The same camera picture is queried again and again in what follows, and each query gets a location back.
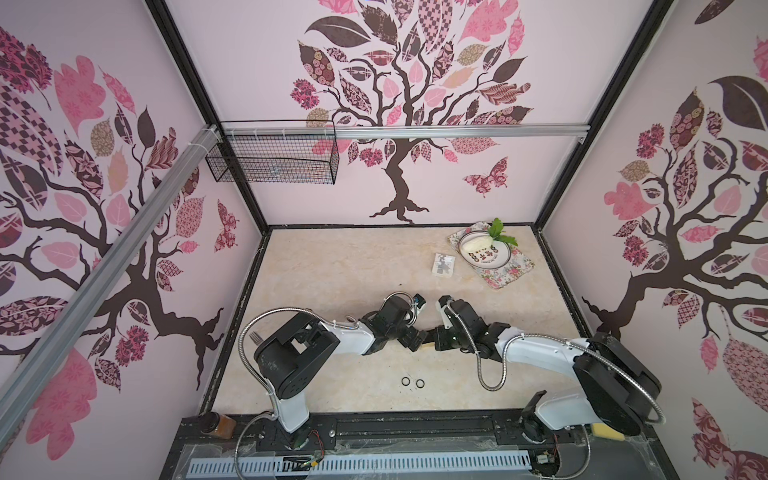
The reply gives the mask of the clear plastic ring bag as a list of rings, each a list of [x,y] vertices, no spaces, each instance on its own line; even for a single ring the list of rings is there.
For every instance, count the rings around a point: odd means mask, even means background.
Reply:
[[[456,257],[443,253],[434,256],[432,273],[440,277],[452,277],[455,269]]]

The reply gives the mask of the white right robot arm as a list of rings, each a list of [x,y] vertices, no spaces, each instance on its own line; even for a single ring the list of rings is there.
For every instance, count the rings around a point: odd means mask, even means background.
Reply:
[[[538,391],[521,410],[517,427],[531,443],[541,444],[554,432],[575,426],[604,424],[637,436],[647,425],[666,422],[658,403],[661,382],[609,334],[567,339],[487,324],[468,302],[449,295],[440,297],[436,308],[443,321],[436,348],[473,355],[484,390],[501,390],[512,364],[555,372],[576,383],[561,391]]]

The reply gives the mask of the white toy radish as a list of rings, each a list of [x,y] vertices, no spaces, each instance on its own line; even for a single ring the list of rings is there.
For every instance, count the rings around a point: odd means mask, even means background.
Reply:
[[[467,241],[464,244],[464,250],[467,253],[475,253],[477,251],[490,248],[495,242],[501,242],[514,247],[518,246],[518,242],[515,237],[504,233],[504,224],[499,218],[495,218],[492,221],[489,229],[485,234]]]

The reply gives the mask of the aluminium rail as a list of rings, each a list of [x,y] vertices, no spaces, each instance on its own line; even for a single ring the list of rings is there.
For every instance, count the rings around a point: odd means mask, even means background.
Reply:
[[[118,283],[162,214],[220,139],[215,125],[201,128],[169,173],[140,207],[126,230],[115,240],[100,266],[70,298],[59,318],[46,330],[1,389],[1,445],[5,446],[25,419],[70,350],[96,316],[98,308]]]
[[[244,126],[228,126],[224,136],[334,136],[336,139],[452,139],[452,138],[515,138],[515,137],[585,137],[587,124],[519,124],[519,125],[454,125],[454,126],[334,126],[320,127],[257,126],[255,122]]]

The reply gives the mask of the black corner frame post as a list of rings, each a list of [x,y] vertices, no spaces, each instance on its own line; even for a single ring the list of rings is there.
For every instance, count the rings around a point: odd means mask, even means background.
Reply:
[[[589,117],[587,133],[576,142],[556,177],[554,185],[545,198],[543,206],[533,223],[534,229],[537,232],[542,232],[553,216],[582,162],[597,141],[622,96],[627,92],[628,86],[640,68],[641,63],[650,53],[653,42],[663,30],[665,21],[674,11],[676,4],[677,2],[673,0],[655,0],[651,2],[647,13]]]

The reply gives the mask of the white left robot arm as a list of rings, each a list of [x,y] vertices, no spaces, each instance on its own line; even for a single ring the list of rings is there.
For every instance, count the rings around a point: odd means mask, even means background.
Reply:
[[[272,407],[270,418],[285,433],[294,434],[303,430],[310,418],[304,390],[332,356],[369,356],[390,342],[417,351],[427,337],[425,331],[415,328],[425,306],[420,294],[394,292],[378,310],[345,324],[305,308],[275,308],[252,320],[238,336],[238,355],[266,390]],[[268,338],[252,330],[258,321],[277,313],[292,317]]]

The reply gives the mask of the floral rectangular tray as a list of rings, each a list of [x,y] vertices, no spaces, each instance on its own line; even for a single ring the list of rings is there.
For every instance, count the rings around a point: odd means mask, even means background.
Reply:
[[[493,290],[500,290],[531,272],[535,264],[516,245],[505,243],[489,234],[492,225],[476,222],[451,234],[449,244]],[[469,252],[466,246],[476,239],[483,248]]]

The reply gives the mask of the rear aluminium rail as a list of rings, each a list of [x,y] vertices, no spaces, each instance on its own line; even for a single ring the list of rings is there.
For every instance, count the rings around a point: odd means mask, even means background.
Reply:
[[[452,139],[452,138],[515,138],[515,137],[585,137],[587,124],[519,124],[519,125],[454,125],[454,126],[334,126],[320,127],[257,126],[255,122],[244,126],[228,126],[224,136],[334,136],[336,139]]]

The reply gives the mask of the yellow sponge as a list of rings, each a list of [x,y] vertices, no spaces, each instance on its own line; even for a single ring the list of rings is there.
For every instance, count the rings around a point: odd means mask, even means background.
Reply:
[[[592,430],[592,434],[597,438],[619,441],[619,442],[624,441],[626,439],[624,434],[614,430],[613,428],[603,423],[592,424],[591,430]]]

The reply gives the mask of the left aluminium rail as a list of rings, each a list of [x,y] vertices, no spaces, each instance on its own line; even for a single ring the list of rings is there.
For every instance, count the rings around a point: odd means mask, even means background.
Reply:
[[[59,318],[46,330],[1,389],[1,445],[5,446],[25,419],[70,350],[96,316],[98,308],[118,283],[162,214],[220,139],[215,125],[201,128],[169,173],[140,207],[126,230],[115,240],[100,266],[70,298]]]

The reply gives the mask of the white round printed plate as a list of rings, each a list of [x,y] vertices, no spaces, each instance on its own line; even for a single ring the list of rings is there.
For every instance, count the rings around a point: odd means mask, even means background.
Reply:
[[[470,231],[458,243],[464,260],[476,268],[499,269],[512,259],[511,247],[494,239],[486,231]]]

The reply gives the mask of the brown bottle left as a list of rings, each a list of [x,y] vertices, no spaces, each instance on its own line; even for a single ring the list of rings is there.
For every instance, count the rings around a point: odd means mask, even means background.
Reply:
[[[233,438],[237,425],[233,418],[213,411],[199,415],[197,423],[202,434],[224,440]]]

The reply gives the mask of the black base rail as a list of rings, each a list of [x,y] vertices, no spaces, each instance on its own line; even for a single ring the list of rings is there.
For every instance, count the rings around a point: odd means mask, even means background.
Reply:
[[[530,436],[533,417],[519,408],[500,410],[445,410],[369,413],[312,413],[300,429],[287,433],[278,422],[259,420],[248,429],[245,443],[258,451],[288,452],[297,438],[305,441],[299,452],[309,449],[312,440],[321,440],[329,452],[344,444],[368,442],[393,444],[405,440],[480,439],[494,446],[524,450],[582,445],[591,433],[586,426],[541,431]]]

